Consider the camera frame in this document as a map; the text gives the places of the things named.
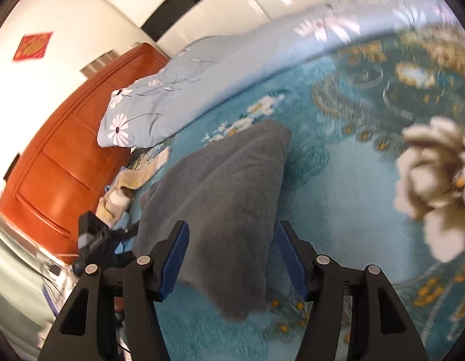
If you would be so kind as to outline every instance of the cable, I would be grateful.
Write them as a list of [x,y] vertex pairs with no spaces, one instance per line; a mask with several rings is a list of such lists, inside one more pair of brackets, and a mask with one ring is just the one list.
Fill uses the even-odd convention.
[[40,267],[40,276],[42,277],[42,281],[43,281],[44,283],[46,283],[46,282],[44,281],[45,279],[46,279],[49,283],[51,283],[51,284],[53,285],[53,287],[54,287],[55,289],[57,289],[59,295],[62,293],[62,292],[57,288],[56,284],[54,284],[53,281],[52,281],[49,277],[47,277],[47,276],[44,274],[44,267],[43,267],[43,266]]
[[53,289],[51,288],[51,286],[48,283],[46,283],[45,281],[43,281],[43,282],[44,282],[44,285],[48,288],[48,290],[50,290],[53,293]]
[[48,285],[44,280],[46,279],[49,283],[52,284],[52,286],[58,291],[58,293],[60,294],[60,290],[58,290],[56,284],[53,283],[53,281],[49,278],[47,278],[46,276],[44,276],[43,274],[40,274],[40,276],[42,277],[42,281],[44,282],[45,285]]
[[130,350],[127,350],[126,348],[124,348],[120,343],[117,342],[117,346],[120,347],[122,350],[126,351],[127,353],[130,354]]

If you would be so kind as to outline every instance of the blanket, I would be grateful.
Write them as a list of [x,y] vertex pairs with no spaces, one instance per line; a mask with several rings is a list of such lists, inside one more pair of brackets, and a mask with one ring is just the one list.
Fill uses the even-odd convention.
[[[280,122],[292,138],[276,219],[289,220],[300,238],[343,266],[378,265],[410,313],[430,360],[439,361],[465,328],[465,251],[437,261],[438,248],[452,252],[456,233],[443,230],[444,238],[431,238],[426,221],[412,221],[393,206],[401,179],[396,162],[407,148],[402,129],[427,124],[435,115],[465,126],[460,27],[370,39],[245,90],[146,150],[138,167],[166,146],[171,155],[138,194],[210,141],[228,140],[264,119]],[[140,219],[139,199],[130,214],[132,221]],[[268,311],[241,324],[224,321],[212,303],[178,283],[156,304],[171,360],[294,359],[312,306],[293,291],[274,245],[266,278]],[[346,360],[351,309],[348,297],[338,361]]]
[[191,236],[179,281],[227,319],[265,311],[265,265],[290,137],[269,120],[177,162],[140,197],[134,254],[148,255],[185,220]]
[[457,23],[443,0],[334,0],[243,35],[208,37],[112,93],[102,147],[151,147],[244,89],[308,59],[400,30]]

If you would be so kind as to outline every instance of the red decoration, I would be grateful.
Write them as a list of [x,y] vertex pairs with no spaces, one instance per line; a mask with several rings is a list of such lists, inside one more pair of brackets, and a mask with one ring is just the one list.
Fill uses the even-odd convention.
[[25,35],[17,49],[13,60],[22,61],[43,58],[53,32]]

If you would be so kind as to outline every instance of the screw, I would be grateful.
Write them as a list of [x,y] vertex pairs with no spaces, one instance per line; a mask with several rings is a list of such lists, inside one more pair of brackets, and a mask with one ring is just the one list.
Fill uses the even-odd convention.
[[143,266],[150,262],[150,257],[148,255],[142,255],[137,258],[137,264]]
[[376,265],[369,265],[368,266],[368,271],[371,273],[371,274],[379,274],[381,273],[381,270],[378,266]]
[[85,268],[85,272],[88,274],[88,275],[92,275],[94,274],[98,269],[98,266],[94,263],[90,264],[90,265],[87,265],[87,267]]
[[327,265],[329,262],[331,262],[331,260],[326,255],[318,255],[316,262],[318,262],[320,265]]

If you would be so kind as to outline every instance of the gray towel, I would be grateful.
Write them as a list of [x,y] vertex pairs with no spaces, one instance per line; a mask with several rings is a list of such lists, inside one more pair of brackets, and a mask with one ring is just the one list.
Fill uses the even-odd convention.
[[190,243],[179,281],[226,319],[265,310],[265,265],[291,132],[267,120],[184,157],[140,197],[133,252],[149,254],[177,220]]

